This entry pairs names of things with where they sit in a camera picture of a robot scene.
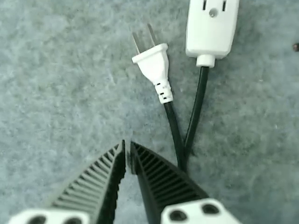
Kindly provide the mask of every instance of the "white plug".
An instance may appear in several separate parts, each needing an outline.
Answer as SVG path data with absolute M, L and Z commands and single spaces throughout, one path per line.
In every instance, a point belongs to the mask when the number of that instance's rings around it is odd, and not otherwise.
M 196 66 L 213 68 L 231 50 L 239 0 L 190 0 L 186 54 L 196 57 Z
M 138 64 L 142 74 L 150 80 L 159 96 L 161 104 L 173 101 L 171 87 L 168 82 L 168 67 L 169 61 L 166 51 L 168 46 L 166 43 L 156 45 L 156 39 L 151 25 L 148 24 L 150 37 L 153 47 L 145 50 L 139 42 L 136 33 L 133 33 L 133 38 L 136 44 L 138 55 L 132 58 L 133 63 Z

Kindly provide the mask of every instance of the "grey carpet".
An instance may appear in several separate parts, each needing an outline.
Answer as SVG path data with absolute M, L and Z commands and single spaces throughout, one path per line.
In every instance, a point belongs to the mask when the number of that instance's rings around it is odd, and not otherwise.
M 0 0 L 0 223 L 121 139 L 175 162 L 131 32 L 147 42 L 150 22 L 168 43 L 185 133 L 199 73 L 185 56 L 187 12 L 188 0 Z M 191 177 L 245 224 L 298 223 L 298 12 L 297 0 L 241 1 L 232 52 L 209 76 Z M 147 222 L 129 173 L 118 206 L 116 224 Z

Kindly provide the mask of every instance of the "two-prong plug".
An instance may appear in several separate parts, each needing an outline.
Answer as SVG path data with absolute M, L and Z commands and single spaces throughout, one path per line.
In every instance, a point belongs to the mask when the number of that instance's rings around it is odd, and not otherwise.
M 142 74 L 150 80 L 159 96 L 161 104 L 173 101 L 171 87 L 168 82 L 169 61 L 166 51 L 166 43 L 157 45 L 157 41 L 150 24 L 148 24 L 149 33 L 153 47 L 145 50 L 141 45 L 137 34 L 133 33 L 133 39 L 136 44 L 138 55 L 132 58 L 133 63 L 138 64 Z

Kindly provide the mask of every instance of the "power cord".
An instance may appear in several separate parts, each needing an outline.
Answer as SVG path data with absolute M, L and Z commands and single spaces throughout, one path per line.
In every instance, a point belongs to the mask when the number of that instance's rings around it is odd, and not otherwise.
M 138 55 L 132 58 L 142 74 L 150 80 L 164 104 L 171 127 L 178 167 L 186 172 L 187 162 L 199 123 L 200 112 L 206 92 L 209 68 L 215 66 L 216 59 L 226 57 L 231 51 L 237 23 L 239 0 L 190 0 L 186 32 L 186 54 L 197 58 L 200 67 L 199 84 L 193 111 L 183 144 L 177 119 L 173 110 L 173 95 L 168 82 L 169 61 L 166 43 L 157 45 L 151 25 L 148 24 L 153 47 L 145 50 L 136 33 L 133 38 Z
M 133 33 L 133 39 L 136 44 L 138 55 L 133 57 L 132 61 L 133 63 L 138 64 L 142 74 L 153 83 L 160 103 L 164 104 L 171 128 L 178 168 L 186 172 L 184 145 L 173 109 L 173 95 L 168 81 L 169 61 L 166 54 L 168 45 L 166 43 L 157 45 L 157 40 L 150 24 L 148 24 L 148 29 L 153 47 L 145 50 L 145 47 L 139 41 L 137 34 Z
M 194 106 L 189 122 L 189 127 L 187 131 L 187 135 L 185 138 L 185 158 L 187 163 L 187 158 L 190 155 L 190 152 L 192 151 L 192 145 L 196 133 L 196 129 L 199 123 L 199 118 L 200 118 L 200 112 L 202 108 L 202 104 L 204 101 L 205 97 L 205 92 L 206 92 L 206 83 L 208 80 L 208 74 L 209 74 L 209 67 L 201 67 L 200 68 L 200 75 L 199 75 L 199 82 L 198 82 L 198 87 L 197 87 L 197 92 L 196 92 L 196 97 L 194 101 Z

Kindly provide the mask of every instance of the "white outlet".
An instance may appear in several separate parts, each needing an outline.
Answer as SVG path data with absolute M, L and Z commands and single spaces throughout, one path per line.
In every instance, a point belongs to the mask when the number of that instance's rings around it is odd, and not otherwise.
M 197 57 L 198 66 L 213 67 L 231 50 L 239 0 L 190 0 L 186 54 Z

